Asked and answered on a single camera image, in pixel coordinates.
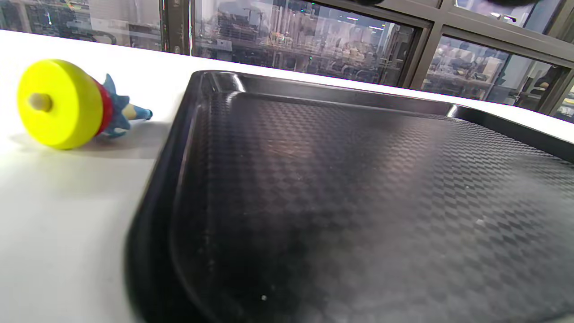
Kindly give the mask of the person's left hand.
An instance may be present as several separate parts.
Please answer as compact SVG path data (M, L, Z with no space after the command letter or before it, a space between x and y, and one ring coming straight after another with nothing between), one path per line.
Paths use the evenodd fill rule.
M374 6L383 2L383 0L355 0L355 2L364 6ZM540 2L540 0L487 0L488 3L502 7L523 7Z

